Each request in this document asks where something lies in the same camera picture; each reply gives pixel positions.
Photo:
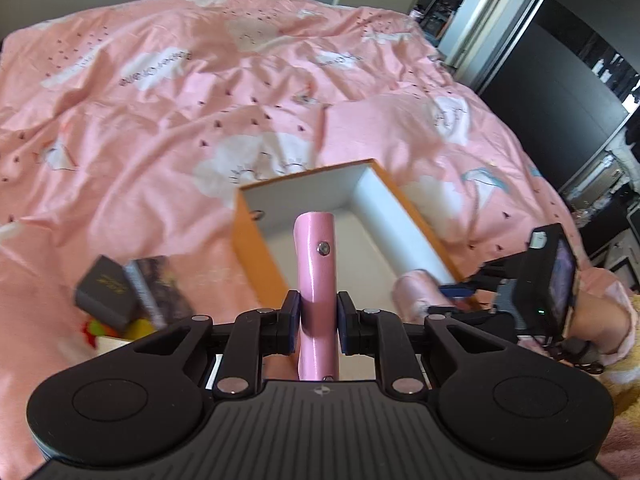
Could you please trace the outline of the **person's right hand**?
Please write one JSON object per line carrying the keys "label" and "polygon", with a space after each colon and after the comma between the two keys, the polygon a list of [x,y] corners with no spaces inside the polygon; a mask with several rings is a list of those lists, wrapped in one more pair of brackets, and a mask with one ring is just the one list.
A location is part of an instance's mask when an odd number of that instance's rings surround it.
{"label": "person's right hand", "polygon": [[614,301],[578,292],[567,336],[591,341],[601,353],[616,352],[631,328],[630,315]]}

